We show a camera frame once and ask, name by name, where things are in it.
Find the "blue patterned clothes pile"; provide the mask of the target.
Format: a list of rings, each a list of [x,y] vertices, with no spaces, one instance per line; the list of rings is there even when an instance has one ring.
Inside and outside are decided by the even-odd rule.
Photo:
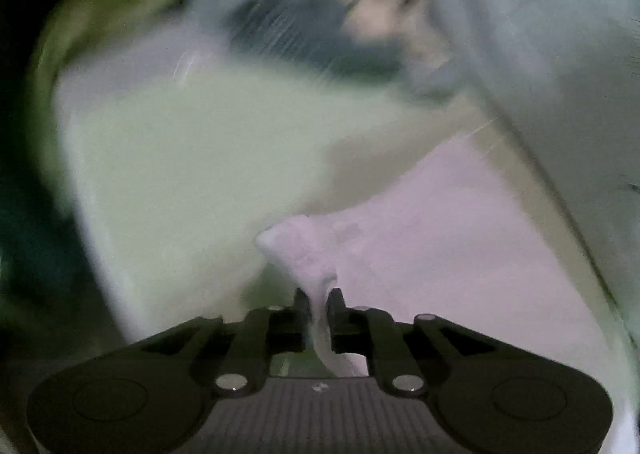
[[[400,80],[413,96],[441,100],[463,72],[433,0],[222,0],[232,45],[337,78]]]

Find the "green grid cutting mat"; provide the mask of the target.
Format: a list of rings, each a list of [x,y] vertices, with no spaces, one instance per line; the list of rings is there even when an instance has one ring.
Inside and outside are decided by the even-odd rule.
[[[253,245],[280,218],[359,203],[452,136],[506,143],[470,93],[234,55],[178,0],[65,0],[29,99],[39,176],[131,341],[283,299]]]

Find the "white cloth garment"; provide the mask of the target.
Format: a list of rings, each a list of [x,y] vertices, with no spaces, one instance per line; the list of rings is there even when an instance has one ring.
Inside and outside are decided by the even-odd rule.
[[[456,137],[385,192],[288,218],[256,245],[308,297],[311,343],[333,374],[366,370],[362,356],[330,349],[324,310],[338,288],[355,307],[400,322],[433,313],[593,376],[614,404],[605,452],[637,452],[639,389],[626,331],[559,214],[550,223],[542,235],[485,151]]]

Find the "light blue carrot-print storage bag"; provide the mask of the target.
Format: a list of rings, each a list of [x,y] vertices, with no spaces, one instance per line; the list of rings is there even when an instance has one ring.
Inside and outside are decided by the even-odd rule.
[[[222,0],[193,6],[231,43]],[[433,0],[432,15],[460,86],[477,86],[518,131],[637,337],[639,0]]]

